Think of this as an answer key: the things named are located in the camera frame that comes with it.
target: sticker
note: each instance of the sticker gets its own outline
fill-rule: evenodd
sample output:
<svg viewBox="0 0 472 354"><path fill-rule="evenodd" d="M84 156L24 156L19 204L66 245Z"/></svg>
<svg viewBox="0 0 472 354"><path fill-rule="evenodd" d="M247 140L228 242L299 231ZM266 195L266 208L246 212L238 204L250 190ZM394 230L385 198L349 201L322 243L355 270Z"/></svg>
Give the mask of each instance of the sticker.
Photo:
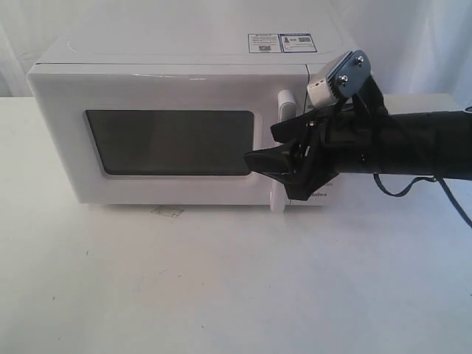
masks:
<svg viewBox="0 0 472 354"><path fill-rule="evenodd" d="M310 33L287 33L279 36L284 53L316 52L315 43Z"/></svg>
<svg viewBox="0 0 472 354"><path fill-rule="evenodd" d="M248 35L250 53L281 53L278 34Z"/></svg>

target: black cable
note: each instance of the black cable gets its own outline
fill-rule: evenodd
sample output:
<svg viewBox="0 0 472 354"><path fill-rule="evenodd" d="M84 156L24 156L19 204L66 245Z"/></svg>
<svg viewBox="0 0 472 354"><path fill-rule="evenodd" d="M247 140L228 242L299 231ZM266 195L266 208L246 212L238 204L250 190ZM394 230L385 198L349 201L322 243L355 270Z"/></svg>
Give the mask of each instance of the black cable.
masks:
<svg viewBox="0 0 472 354"><path fill-rule="evenodd" d="M405 138L409 141L410 145L413 147L413 150L417 154L418 158L423 160L424 162L426 161L426 156L423 153L423 149L421 149L418 144L416 144L412 138L412 136L409 134L409 132L406 130L406 128L401 124L401 122L398 122L395 118L392 116L386 116L390 118L395 125L397 126L398 130L401 131L401 133L405 136ZM408 186L404 190L402 190L399 193L392 193L388 191L387 188L385 188L384 184L381 181L381 177L378 175L378 173L374 173L374 181L377 184L377 187L384 192L385 194L391 196L391 197L404 197L405 195L408 194L410 189L413 187L413 184L419 182L419 181L427 181L427 182L439 182L442 190L444 190L444 193L448 197L449 201L451 202L452 206L455 208L455 210L459 213L461 218L465 221L465 223L472 229L472 220L469 218L467 213L464 211L464 209L460 206L459 202L457 199L454 197L452 194L452 191L449 189L449 186L446 184L444 181L444 178L439 178L439 177L415 177L413 180L410 182Z"/></svg>

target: microwave window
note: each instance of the microwave window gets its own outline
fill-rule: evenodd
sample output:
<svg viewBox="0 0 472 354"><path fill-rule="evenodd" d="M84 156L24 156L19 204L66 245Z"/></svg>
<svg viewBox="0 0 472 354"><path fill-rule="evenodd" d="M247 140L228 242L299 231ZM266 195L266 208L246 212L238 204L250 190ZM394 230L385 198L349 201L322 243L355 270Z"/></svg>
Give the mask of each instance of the microwave window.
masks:
<svg viewBox="0 0 472 354"><path fill-rule="evenodd" d="M246 176L249 111L86 111L110 175Z"/></svg>

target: white microwave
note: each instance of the white microwave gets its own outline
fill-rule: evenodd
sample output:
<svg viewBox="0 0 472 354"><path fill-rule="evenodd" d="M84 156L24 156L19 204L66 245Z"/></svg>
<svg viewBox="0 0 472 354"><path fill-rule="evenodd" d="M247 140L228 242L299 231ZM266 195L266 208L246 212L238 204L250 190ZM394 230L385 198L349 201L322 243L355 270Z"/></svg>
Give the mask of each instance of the white microwave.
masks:
<svg viewBox="0 0 472 354"><path fill-rule="evenodd" d="M105 1L28 80L80 202L274 204L243 154L273 147L310 76L353 47L323 0Z"/></svg>

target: white handle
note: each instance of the white handle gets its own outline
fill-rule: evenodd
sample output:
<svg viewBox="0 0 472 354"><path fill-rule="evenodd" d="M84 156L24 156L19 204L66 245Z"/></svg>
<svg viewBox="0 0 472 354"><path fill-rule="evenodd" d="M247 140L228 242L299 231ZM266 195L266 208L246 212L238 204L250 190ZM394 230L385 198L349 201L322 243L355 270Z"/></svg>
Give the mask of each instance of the white handle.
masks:
<svg viewBox="0 0 472 354"><path fill-rule="evenodd" d="M289 90L283 90L279 92L279 122L284 122L287 119L295 118L296 116L296 104L295 98ZM272 181L271 191L271 211L272 212L283 212L285 204L287 202L287 193L283 184L277 181Z"/></svg>

